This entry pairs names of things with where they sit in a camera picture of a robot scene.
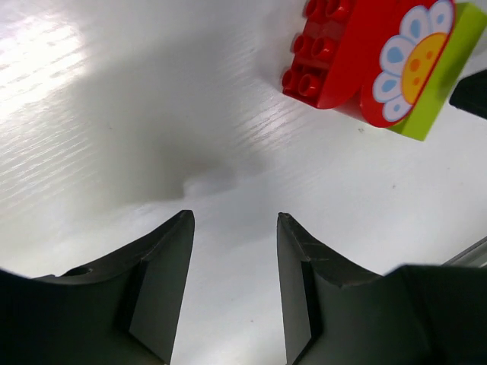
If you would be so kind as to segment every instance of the black object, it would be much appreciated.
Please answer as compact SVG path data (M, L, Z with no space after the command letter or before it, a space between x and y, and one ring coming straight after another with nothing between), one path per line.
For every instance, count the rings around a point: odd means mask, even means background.
M451 95L450 104L487 119L487 70L460 81Z
M465 249L452 259L444 263L452 266L469 266L484 268L487 266L487 237L482 238L475 245Z
M0 271L0 364L169 363L193 234L182 211L61 277Z
M288 365L487 364L487 270L376 275L278 220Z

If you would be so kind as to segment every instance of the blue petal spot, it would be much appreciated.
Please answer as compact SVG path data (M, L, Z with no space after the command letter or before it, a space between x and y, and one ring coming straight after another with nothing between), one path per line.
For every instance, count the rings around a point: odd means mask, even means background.
M387 80L382 85L382 91L384 93L388 93L389 91L391 91L392 89L394 89L394 87L396 86L396 84L397 84L397 81L395 81L395 80Z
M411 30L411 34L415 38L419 38L419 36L421 35L421 22L418 19L412 21L410 30Z
M403 53L399 47L393 47L387 52L387 61L390 63L399 63L404 60Z

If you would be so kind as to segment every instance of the white table surface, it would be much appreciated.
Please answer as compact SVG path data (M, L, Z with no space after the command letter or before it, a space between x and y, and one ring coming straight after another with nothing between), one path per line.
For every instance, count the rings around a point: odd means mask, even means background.
M487 121L446 106L421 143L283 96L303 7L0 0L0 266L60 275L193 209L173 364L284 365L279 211L379 273L486 236Z

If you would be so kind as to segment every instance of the white flower petal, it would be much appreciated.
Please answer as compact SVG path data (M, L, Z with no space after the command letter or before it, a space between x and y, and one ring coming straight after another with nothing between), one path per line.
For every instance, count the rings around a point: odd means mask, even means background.
M372 88L374 99L385 103L401 94L401 79L388 72L383 72L375 79Z
M408 113L411 107L412 105L404 100L403 95L400 95L384 104L382 115L388 122L397 122Z
M429 17L433 33L449 34L454 24L454 7L448 0L438 0L429 9Z
M428 10L422 5L415 6L401 21L400 33L416 44L431 34Z
M384 71L400 76L414 47L415 44L404 36L393 36L386 42L380 53L380 66Z

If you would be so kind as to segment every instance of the red lego brick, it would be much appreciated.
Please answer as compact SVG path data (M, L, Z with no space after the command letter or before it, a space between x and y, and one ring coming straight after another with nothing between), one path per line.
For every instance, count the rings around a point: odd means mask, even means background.
M431 38L434 38L432 13L438 19L444 17L445 23L451 22L454 10L451 19L449 13L444 15L441 11L449 11L448 5L454 9L453 3L454 0L310 0L304 12L307 23L292 46L294 61L282 78L284 94L318 109L337 108L379 127L400 122L414 107L450 35L451 29L435 40ZM379 77L378 81L384 79L384 82L389 81L388 85L400 82L399 76L385 80L381 57L388 41L396 35L403 37L402 31L409 31L404 28L406 26L414 34L428 27L431 33L428 33L431 36L428 42L433 44L434 52L430 52L430 59L423 63L419 59L417 63L408 63L411 70L421 71L422 77L415 77L414 72L409 71L407 82L402 80L409 99L407 105L403 103L403 109L396 112L397 106L385 105L381 98L377 100L374 85ZM405 48L411 48L410 43L415 45L415 40L408 41L404 42ZM428 42L416 47L422 48L418 52L428 51ZM409 108L407 113L401 114L406 108ZM402 117L386 119L391 115Z

